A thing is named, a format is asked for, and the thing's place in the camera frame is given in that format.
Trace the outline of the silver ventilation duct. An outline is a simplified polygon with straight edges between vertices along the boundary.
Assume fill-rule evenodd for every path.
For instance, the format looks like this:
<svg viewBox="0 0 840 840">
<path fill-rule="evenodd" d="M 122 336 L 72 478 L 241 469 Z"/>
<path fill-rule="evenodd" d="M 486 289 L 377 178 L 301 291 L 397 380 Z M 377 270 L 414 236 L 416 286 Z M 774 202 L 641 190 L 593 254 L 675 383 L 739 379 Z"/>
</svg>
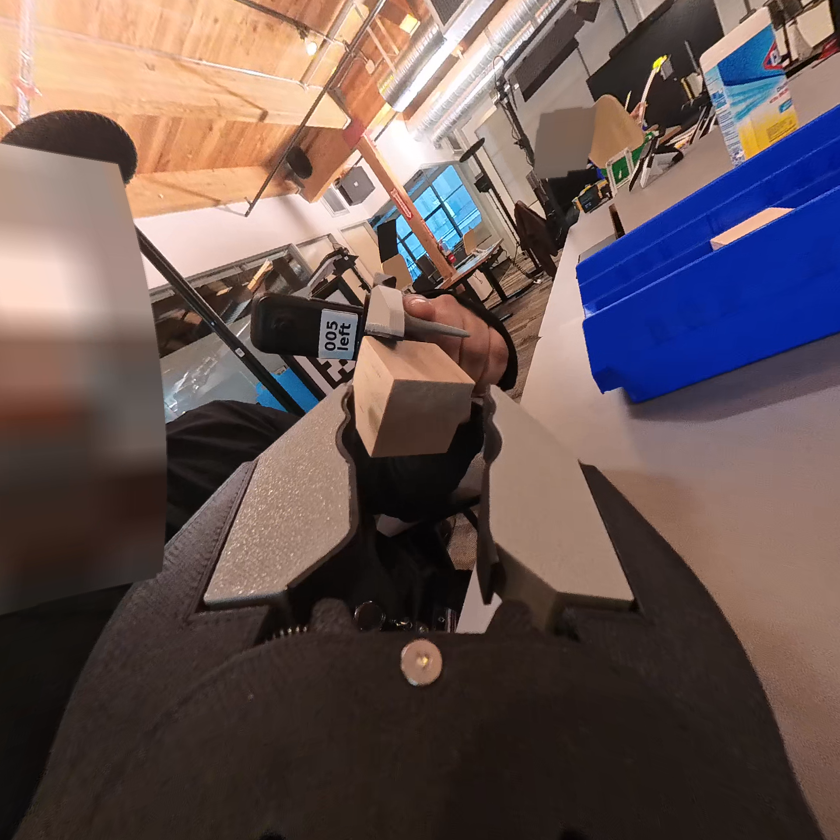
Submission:
<svg viewBox="0 0 840 840">
<path fill-rule="evenodd" d="M 571 20 L 576 33 L 594 20 L 597 2 L 510 1 L 490 21 L 465 57 L 407 121 L 414 140 L 438 143 L 469 116 L 492 86 L 494 70 L 515 62 L 532 40 L 557 21 Z"/>
<path fill-rule="evenodd" d="M 408 47 L 379 86 L 382 98 L 391 109 L 403 112 L 446 56 L 455 50 L 462 38 L 458 33 L 461 14 L 442 28 L 430 11 L 414 28 Z"/>
</svg>

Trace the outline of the large blue plastic bin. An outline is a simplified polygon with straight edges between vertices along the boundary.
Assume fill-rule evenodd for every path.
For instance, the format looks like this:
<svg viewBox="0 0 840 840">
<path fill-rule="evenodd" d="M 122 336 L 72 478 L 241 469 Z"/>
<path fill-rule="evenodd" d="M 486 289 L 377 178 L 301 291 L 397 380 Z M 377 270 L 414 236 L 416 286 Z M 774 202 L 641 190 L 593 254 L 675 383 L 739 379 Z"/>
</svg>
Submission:
<svg viewBox="0 0 840 840">
<path fill-rule="evenodd" d="M 793 211 L 718 250 L 767 207 Z M 839 108 L 578 263 L 600 391 L 635 403 L 838 332 Z"/>
</svg>

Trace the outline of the orange-red diagonal column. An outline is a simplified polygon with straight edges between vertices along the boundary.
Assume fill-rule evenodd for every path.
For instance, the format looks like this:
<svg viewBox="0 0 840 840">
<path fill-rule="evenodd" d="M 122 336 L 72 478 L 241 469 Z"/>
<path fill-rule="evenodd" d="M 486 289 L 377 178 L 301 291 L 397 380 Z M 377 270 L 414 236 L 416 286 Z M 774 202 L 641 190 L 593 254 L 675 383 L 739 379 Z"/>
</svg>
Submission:
<svg viewBox="0 0 840 840">
<path fill-rule="evenodd" d="M 452 284 L 452 278 L 455 276 L 454 268 L 448 263 L 435 236 L 433 236 L 432 231 L 404 188 L 403 182 L 378 149 L 363 124 L 353 119 L 350 125 L 343 130 L 343 137 L 349 147 L 360 152 L 362 159 L 369 165 L 378 182 L 393 200 L 396 209 L 407 221 L 409 228 L 417 237 L 426 255 L 433 261 L 443 280 L 443 286 L 449 287 Z"/>
</svg>

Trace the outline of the black wall screen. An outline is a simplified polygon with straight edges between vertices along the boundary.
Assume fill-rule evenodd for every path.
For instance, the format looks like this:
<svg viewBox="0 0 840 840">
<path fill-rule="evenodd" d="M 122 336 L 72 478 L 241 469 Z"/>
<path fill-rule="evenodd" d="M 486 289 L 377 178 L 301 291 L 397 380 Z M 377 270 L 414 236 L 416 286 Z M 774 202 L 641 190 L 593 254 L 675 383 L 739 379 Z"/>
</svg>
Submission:
<svg viewBox="0 0 840 840">
<path fill-rule="evenodd" d="M 700 56 L 723 37 L 713 1 L 668 1 L 610 51 L 586 84 L 592 99 L 614 96 L 630 110 L 645 100 L 646 125 L 674 128 L 697 114 Z"/>
</svg>

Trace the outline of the white wipes canister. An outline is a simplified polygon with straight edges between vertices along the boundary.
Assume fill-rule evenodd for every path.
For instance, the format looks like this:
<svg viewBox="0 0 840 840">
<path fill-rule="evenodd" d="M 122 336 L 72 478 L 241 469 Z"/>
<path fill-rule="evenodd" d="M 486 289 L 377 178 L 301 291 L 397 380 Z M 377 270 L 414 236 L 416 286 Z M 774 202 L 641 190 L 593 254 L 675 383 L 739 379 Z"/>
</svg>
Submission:
<svg viewBox="0 0 840 840">
<path fill-rule="evenodd" d="M 762 7 L 708 48 L 700 68 L 731 164 L 799 128 L 769 10 Z"/>
</svg>

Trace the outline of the large light wooden cube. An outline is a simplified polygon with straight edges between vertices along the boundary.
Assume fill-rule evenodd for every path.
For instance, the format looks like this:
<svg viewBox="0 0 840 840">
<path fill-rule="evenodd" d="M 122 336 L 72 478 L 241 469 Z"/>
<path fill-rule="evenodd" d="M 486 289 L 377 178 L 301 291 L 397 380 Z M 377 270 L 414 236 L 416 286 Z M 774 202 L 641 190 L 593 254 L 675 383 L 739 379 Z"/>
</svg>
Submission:
<svg viewBox="0 0 840 840">
<path fill-rule="evenodd" d="M 793 208 L 782 206 L 764 208 L 739 224 L 714 235 L 710 240 L 710 246 L 713 250 L 721 249 L 777 221 L 792 211 Z"/>
</svg>

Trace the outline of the medium wooden cube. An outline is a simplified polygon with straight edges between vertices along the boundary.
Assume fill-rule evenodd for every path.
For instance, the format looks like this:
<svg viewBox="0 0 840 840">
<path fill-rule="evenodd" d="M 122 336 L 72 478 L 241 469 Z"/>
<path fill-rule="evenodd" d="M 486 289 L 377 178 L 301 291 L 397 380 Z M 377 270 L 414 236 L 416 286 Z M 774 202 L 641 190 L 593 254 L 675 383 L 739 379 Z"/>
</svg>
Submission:
<svg viewBox="0 0 840 840">
<path fill-rule="evenodd" d="M 434 343 L 362 339 L 356 431 L 373 458 L 438 455 L 469 420 L 473 380 Z"/>
</svg>

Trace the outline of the black round disc on pole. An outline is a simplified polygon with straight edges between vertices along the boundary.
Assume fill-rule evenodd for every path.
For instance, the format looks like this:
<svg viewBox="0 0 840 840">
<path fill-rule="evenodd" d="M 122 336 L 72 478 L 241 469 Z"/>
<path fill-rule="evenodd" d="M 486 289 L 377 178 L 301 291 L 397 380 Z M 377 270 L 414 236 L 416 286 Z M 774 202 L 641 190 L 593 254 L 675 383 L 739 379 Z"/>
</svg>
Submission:
<svg viewBox="0 0 840 840">
<path fill-rule="evenodd" d="M 3 144 L 52 154 L 63 154 L 79 159 L 114 163 L 120 169 L 125 185 L 131 183 L 138 166 L 138 154 L 129 134 L 116 122 L 99 113 L 81 110 L 47 112 L 21 122 L 2 139 Z M 234 409 L 262 409 L 278 411 L 280 419 L 294 419 L 284 411 L 284 406 L 263 385 L 247 384 L 241 380 L 239 390 L 248 392 L 249 399 L 241 396 L 212 395 L 205 387 L 207 377 L 224 368 L 223 352 L 203 359 L 202 365 L 193 366 L 166 397 L 167 421 L 198 418 L 199 409 L 226 405 Z"/>
</svg>

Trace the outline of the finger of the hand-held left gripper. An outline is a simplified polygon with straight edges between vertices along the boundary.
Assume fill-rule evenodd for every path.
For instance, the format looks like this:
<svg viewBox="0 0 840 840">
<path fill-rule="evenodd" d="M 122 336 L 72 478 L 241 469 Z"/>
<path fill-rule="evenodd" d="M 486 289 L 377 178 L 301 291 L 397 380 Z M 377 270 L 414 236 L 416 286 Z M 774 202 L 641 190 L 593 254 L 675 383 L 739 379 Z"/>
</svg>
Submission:
<svg viewBox="0 0 840 840">
<path fill-rule="evenodd" d="M 400 290 L 388 286 L 371 289 L 366 303 L 364 335 L 387 341 L 405 339 L 406 313 Z"/>
</svg>

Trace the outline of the person's left hand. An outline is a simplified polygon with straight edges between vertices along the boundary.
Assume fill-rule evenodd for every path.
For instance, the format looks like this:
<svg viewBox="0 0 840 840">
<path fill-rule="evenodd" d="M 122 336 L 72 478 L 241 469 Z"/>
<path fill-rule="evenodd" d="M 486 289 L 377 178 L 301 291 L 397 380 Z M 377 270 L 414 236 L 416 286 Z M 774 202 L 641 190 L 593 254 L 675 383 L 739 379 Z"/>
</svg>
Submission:
<svg viewBox="0 0 840 840">
<path fill-rule="evenodd" d="M 475 383 L 475 396 L 491 385 L 509 391 L 516 384 L 517 350 L 504 324 L 483 306 L 445 290 L 432 297 L 405 295 L 403 307 L 408 317 L 469 333 L 466 338 L 437 334 L 419 339 L 437 345 L 457 363 Z"/>
</svg>

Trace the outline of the wooden top standing table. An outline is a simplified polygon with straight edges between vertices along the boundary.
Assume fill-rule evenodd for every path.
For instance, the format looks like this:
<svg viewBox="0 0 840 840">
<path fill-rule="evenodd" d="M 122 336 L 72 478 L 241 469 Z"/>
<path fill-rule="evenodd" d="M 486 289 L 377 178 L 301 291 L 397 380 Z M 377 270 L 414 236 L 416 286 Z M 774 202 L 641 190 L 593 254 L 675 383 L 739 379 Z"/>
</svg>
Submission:
<svg viewBox="0 0 840 840">
<path fill-rule="evenodd" d="M 490 265 L 490 262 L 497 252 L 501 251 L 501 242 L 502 240 L 499 238 L 492 242 L 488 247 L 477 250 L 475 254 L 470 256 L 465 262 L 457 267 L 454 275 L 448 278 L 446 283 L 442 284 L 442 288 L 464 288 L 469 291 L 469 294 L 473 298 L 475 298 L 476 294 L 471 289 L 469 280 L 475 275 L 475 273 L 478 272 L 484 276 L 486 282 L 499 298 L 500 303 L 508 302 L 510 298 L 503 290 L 499 279 L 493 274 Z"/>
</svg>

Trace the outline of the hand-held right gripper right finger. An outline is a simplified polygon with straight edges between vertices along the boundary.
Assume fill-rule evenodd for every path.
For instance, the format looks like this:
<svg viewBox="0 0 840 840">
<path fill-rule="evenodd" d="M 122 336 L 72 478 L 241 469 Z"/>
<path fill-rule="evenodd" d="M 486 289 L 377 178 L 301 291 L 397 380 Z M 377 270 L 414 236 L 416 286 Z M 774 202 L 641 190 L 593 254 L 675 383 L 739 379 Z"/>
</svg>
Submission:
<svg viewBox="0 0 840 840">
<path fill-rule="evenodd" d="M 520 602 L 546 631 L 571 608 L 630 612 L 631 585 L 578 458 L 497 387 L 483 420 L 474 568 L 483 611 Z"/>
</svg>

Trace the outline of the blue-lit window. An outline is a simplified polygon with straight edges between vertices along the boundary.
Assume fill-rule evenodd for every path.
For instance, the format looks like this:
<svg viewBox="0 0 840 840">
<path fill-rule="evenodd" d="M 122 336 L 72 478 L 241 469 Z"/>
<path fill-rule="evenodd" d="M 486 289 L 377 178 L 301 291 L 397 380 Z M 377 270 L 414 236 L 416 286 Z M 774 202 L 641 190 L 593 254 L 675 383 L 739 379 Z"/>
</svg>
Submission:
<svg viewBox="0 0 840 840">
<path fill-rule="evenodd" d="M 482 216 L 459 168 L 455 164 L 440 164 L 418 171 L 409 180 L 406 191 L 437 242 L 448 249 L 455 265 L 460 266 L 467 260 L 464 236 L 480 225 Z M 427 256 L 426 250 L 394 202 L 383 205 L 369 219 L 369 225 L 376 232 L 391 221 L 395 222 L 398 254 L 404 258 L 411 278 L 435 276 L 436 269 L 425 270 L 418 264 L 420 258 Z"/>
</svg>

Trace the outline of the black wall speaker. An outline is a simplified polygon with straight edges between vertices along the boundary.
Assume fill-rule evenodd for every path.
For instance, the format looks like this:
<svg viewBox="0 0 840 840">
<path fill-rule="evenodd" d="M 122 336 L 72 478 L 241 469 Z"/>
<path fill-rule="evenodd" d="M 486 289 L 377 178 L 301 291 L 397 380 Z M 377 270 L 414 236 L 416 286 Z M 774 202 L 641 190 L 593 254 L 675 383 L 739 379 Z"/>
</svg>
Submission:
<svg viewBox="0 0 840 840">
<path fill-rule="evenodd" d="M 351 207 L 363 204 L 375 191 L 375 184 L 360 164 L 350 168 L 336 180 L 334 187 Z"/>
</svg>

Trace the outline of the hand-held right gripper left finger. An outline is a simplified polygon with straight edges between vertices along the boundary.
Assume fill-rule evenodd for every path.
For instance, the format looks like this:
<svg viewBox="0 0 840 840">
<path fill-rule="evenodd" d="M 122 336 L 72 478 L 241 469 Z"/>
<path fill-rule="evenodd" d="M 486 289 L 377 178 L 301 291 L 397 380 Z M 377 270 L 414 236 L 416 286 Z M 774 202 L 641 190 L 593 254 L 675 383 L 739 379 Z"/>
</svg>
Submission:
<svg viewBox="0 0 840 840">
<path fill-rule="evenodd" d="M 351 387 L 333 391 L 258 458 L 204 594 L 207 607 L 278 603 L 359 526 L 343 435 Z"/>
</svg>

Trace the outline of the person's black clothing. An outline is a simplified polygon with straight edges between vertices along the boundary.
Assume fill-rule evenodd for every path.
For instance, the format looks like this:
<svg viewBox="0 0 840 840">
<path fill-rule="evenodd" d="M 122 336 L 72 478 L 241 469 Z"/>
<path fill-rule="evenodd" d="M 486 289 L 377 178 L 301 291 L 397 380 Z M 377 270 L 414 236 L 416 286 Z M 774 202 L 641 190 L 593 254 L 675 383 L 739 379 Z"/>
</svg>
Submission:
<svg viewBox="0 0 840 840">
<path fill-rule="evenodd" d="M 297 421 L 276 408 L 216 400 L 166 423 L 165 540 L 240 466 L 255 460 Z"/>
</svg>

